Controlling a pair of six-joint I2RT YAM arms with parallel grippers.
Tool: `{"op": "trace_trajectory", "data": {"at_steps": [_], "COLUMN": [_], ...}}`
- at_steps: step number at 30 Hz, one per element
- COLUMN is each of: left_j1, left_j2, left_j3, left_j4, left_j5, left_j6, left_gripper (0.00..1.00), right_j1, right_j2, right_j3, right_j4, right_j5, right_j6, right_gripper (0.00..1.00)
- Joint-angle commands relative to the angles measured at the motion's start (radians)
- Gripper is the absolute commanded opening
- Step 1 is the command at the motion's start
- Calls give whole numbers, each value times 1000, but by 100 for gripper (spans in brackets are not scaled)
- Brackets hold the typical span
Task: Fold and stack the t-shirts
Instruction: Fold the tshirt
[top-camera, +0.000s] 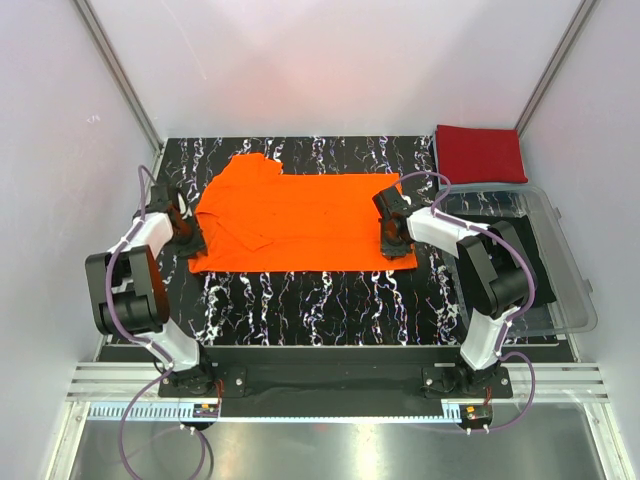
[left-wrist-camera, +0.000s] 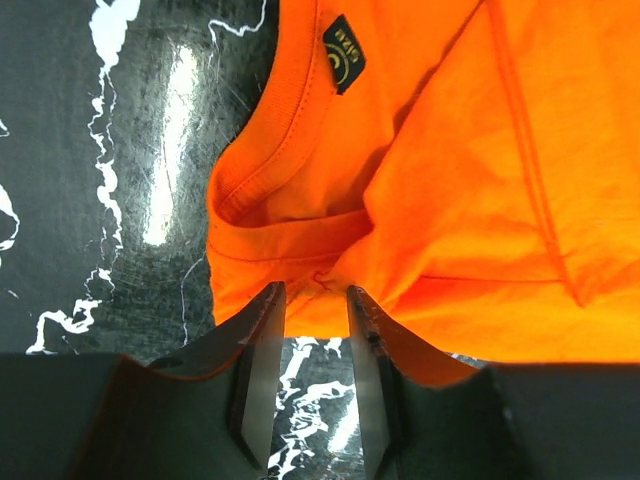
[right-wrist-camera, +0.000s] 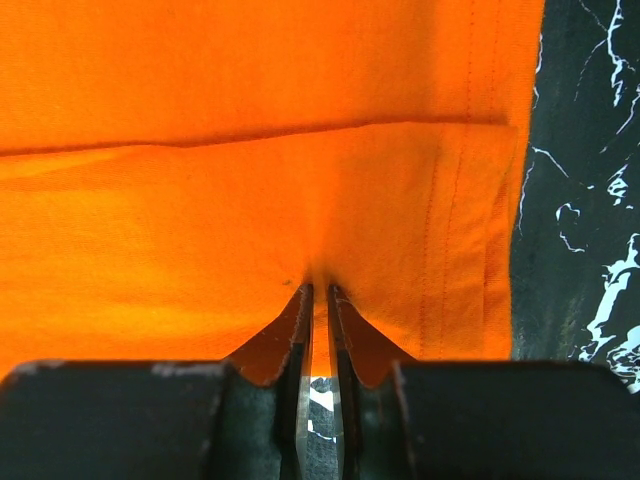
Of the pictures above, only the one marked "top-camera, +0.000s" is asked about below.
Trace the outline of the orange t-shirt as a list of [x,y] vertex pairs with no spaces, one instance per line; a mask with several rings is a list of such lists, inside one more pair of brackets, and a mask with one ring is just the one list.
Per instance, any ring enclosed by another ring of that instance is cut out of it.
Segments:
[[380,251],[373,197],[396,173],[286,174],[261,153],[234,156],[206,186],[195,215],[206,251],[198,273],[412,270],[414,253]]

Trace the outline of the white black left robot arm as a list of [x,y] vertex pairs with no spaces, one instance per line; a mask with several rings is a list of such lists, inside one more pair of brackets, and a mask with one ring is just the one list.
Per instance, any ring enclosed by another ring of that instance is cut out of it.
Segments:
[[118,243],[85,260],[94,322],[101,334],[146,348],[164,384],[203,396],[214,388],[216,372],[204,347],[171,319],[157,263],[167,246],[183,259],[207,252],[183,192],[175,185],[154,185],[149,203]]

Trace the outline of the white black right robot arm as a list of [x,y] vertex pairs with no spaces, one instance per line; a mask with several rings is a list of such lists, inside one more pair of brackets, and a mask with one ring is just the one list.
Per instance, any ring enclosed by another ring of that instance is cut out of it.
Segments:
[[457,260],[471,318],[459,359],[431,388],[470,397],[480,394],[500,366],[514,318],[528,310],[535,297],[534,272],[516,230],[506,221],[476,223],[431,206],[412,205],[395,186],[374,195],[373,202],[385,258],[404,258],[415,243],[424,243]]

